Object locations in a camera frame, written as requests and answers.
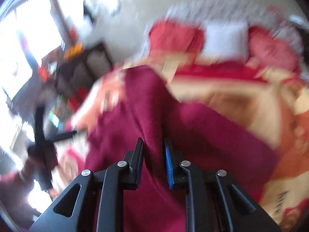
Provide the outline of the maroon red sweater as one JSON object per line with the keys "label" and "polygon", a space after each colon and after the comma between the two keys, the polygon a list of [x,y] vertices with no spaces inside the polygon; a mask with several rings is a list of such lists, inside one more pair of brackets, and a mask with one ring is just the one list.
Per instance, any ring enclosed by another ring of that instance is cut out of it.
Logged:
{"label": "maroon red sweater", "polygon": [[180,103],[147,66],[126,70],[124,98],[103,112],[90,133],[86,168],[107,169],[144,142],[136,191],[124,193],[125,231],[184,231],[185,195],[169,189],[163,142],[202,170],[227,171],[257,198],[278,157],[263,141],[200,103]]}

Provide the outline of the dark wooden side table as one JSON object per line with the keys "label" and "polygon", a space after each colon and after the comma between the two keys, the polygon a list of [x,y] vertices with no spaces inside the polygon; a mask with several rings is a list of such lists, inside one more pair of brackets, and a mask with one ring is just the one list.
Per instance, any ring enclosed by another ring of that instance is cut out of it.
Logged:
{"label": "dark wooden side table", "polygon": [[24,121],[32,122],[36,107],[43,105],[48,110],[51,110],[55,106],[58,96],[65,95],[66,90],[75,91],[70,84],[70,80],[74,76],[75,69],[81,63],[84,64],[86,72],[95,81],[95,75],[86,63],[88,56],[93,51],[104,53],[109,67],[113,67],[112,59],[107,52],[105,44],[100,42],[91,48],[85,49],[81,54],[76,55],[69,61],[63,62],[56,69],[55,77],[47,78],[46,82],[38,73],[40,67],[34,56],[30,51],[25,51],[24,55],[32,70],[32,76],[11,99],[10,111],[14,115],[20,116]]}

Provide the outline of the yellow box on table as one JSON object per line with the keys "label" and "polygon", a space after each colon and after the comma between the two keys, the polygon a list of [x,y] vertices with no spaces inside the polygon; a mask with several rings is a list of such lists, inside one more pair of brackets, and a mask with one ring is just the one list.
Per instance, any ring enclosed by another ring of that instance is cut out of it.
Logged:
{"label": "yellow box on table", "polygon": [[83,52],[83,49],[84,47],[82,43],[76,43],[73,47],[65,51],[64,59],[66,61],[71,60],[75,56],[81,54]]}

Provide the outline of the orange cream red fleece blanket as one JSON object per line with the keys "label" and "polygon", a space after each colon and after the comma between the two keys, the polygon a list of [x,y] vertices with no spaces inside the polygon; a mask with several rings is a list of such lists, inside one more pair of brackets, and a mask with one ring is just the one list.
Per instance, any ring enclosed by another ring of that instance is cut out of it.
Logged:
{"label": "orange cream red fleece blanket", "polygon": [[[88,138],[99,116],[124,98],[128,69],[147,66],[180,103],[200,103],[263,141],[278,160],[261,193],[253,199],[282,231],[299,229],[308,209],[308,91],[294,73],[225,62],[212,66],[183,64],[183,55],[150,57],[114,70],[98,81],[71,118]],[[90,150],[59,148],[55,188],[61,192],[82,170]]]}

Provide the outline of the right red heart pillow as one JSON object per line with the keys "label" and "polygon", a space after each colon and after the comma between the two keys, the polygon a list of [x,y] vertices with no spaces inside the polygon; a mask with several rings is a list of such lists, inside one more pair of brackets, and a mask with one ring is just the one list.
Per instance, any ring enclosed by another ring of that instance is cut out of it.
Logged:
{"label": "right red heart pillow", "polygon": [[258,60],[259,66],[296,71],[299,65],[299,55],[290,44],[281,39],[275,39],[262,27],[251,26],[248,29],[248,50],[250,57]]}

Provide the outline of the red heart pillow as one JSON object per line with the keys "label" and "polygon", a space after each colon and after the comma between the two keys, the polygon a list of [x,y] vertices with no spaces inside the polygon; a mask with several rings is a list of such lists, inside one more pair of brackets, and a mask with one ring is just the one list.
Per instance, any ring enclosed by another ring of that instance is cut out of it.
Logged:
{"label": "red heart pillow", "polygon": [[155,22],[148,33],[149,51],[199,53],[205,31],[192,23],[165,19]]}
{"label": "red heart pillow", "polygon": [[258,60],[259,66],[296,71],[299,65],[299,55],[290,44],[281,39],[275,39],[262,27],[251,26],[248,29],[248,50],[250,57]]}

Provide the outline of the white rectangular pillow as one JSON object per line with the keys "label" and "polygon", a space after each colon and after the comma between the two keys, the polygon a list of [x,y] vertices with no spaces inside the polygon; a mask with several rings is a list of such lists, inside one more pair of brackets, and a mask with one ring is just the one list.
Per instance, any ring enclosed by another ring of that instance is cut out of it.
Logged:
{"label": "white rectangular pillow", "polygon": [[204,22],[204,46],[202,57],[220,60],[248,60],[248,23],[230,21],[227,23]]}

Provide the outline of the left red heart pillow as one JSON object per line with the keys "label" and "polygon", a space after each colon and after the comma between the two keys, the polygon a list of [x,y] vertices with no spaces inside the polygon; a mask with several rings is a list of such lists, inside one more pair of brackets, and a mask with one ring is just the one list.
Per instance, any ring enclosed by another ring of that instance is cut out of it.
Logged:
{"label": "left red heart pillow", "polygon": [[165,19],[155,22],[148,33],[149,51],[199,53],[205,31],[192,23]]}

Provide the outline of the floral bed sheet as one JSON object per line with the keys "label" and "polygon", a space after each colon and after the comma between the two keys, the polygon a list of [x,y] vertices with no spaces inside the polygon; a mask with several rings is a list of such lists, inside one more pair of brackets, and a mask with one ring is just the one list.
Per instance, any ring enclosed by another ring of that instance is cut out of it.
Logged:
{"label": "floral bed sheet", "polygon": [[[224,50],[210,50],[211,37],[207,33],[208,24],[219,24],[228,38]],[[160,26],[157,38],[168,27],[175,29],[184,39],[184,51],[203,58],[246,61],[249,57],[247,32],[249,27],[258,26],[275,39],[288,43],[299,59],[303,57],[303,43],[296,28],[277,9],[261,6],[249,0],[191,0],[182,1],[169,8],[165,17],[156,20],[145,30],[144,53],[150,53],[152,28]]]}

